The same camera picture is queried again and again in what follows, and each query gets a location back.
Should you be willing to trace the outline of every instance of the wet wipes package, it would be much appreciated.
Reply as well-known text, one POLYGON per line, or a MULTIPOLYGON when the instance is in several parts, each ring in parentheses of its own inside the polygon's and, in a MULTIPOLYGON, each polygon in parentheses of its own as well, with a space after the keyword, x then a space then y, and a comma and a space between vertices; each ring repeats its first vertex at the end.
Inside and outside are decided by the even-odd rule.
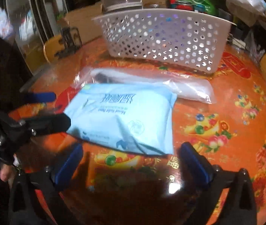
POLYGON ((173 154, 172 107, 177 95, 151 84, 87 84, 64 110, 67 133, 119 151, 173 154))

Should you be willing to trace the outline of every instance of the blue item in basket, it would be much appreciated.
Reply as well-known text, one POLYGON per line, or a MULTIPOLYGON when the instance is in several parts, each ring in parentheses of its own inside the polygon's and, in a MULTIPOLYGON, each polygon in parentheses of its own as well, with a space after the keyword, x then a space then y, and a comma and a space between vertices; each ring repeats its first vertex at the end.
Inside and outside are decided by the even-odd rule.
POLYGON ((177 95, 151 84, 87 84, 64 113, 67 133, 119 151, 173 154, 171 114, 177 95))

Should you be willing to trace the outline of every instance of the floral tablecloth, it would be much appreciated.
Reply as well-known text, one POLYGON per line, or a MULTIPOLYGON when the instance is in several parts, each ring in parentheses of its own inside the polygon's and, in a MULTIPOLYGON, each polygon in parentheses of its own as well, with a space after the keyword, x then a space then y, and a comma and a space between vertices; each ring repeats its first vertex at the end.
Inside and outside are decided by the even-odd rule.
MULTIPOLYGON (((99 38, 60 60, 31 87, 35 92, 54 91, 58 96, 55 103, 24 106, 18 109, 20 117, 61 111, 76 94, 69 86, 84 66, 192 74, 160 62, 112 58, 99 38)), ((195 76, 210 81, 217 103, 176 101, 172 116, 174 147, 189 141, 211 164, 232 171, 246 168, 255 191, 258 225, 262 225, 266 221, 266 82, 247 55, 229 46, 213 75, 195 76)), ((19 155, 28 171, 38 170, 75 141, 64 133, 35 138, 19 155)), ((177 155, 131 155, 88 142, 83 142, 83 150, 72 184, 63 192, 78 219, 93 224, 177 224, 194 207, 197 192, 177 155), (106 163, 107 156, 115 156, 116 163, 106 163)), ((208 224, 216 220, 227 193, 222 193, 208 224)))

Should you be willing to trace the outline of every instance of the round table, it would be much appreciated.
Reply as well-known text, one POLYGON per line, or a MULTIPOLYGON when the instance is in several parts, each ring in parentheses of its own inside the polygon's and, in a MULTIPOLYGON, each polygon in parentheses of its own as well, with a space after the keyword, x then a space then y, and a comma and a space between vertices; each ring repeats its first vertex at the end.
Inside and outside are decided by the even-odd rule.
MULTIPOLYGON (((57 100, 18 109, 20 117, 59 112, 74 97, 70 87, 84 67, 126 67, 191 74, 179 66, 147 60, 112 58, 102 38, 84 45, 46 71, 31 91, 53 91, 57 100)), ((215 104, 177 99, 172 115, 173 144, 189 141, 211 164, 224 170, 246 168, 253 182, 258 225, 266 221, 266 82, 244 52, 226 46, 218 70, 206 78, 213 86, 215 104)), ((75 142, 65 134, 32 139, 19 152, 27 171, 48 165, 55 153, 75 142)), ((96 224, 178 224, 190 214, 197 192, 188 172, 180 171, 177 155, 131 155, 83 142, 84 157, 64 201, 78 219, 96 224), (115 166, 107 155, 121 158, 115 166)), ((208 224, 217 219, 228 190, 224 190, 208 224)))

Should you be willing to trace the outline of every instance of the tissue packet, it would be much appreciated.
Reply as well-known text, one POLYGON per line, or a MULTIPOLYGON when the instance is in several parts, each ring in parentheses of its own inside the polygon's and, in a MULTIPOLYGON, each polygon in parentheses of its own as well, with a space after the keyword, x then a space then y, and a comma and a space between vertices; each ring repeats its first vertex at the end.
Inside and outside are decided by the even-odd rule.
POLYGON ((118 151, 173 154, 172 107, 177 95, 151 84, 87 84, 64 110, 67 133, 118 151))

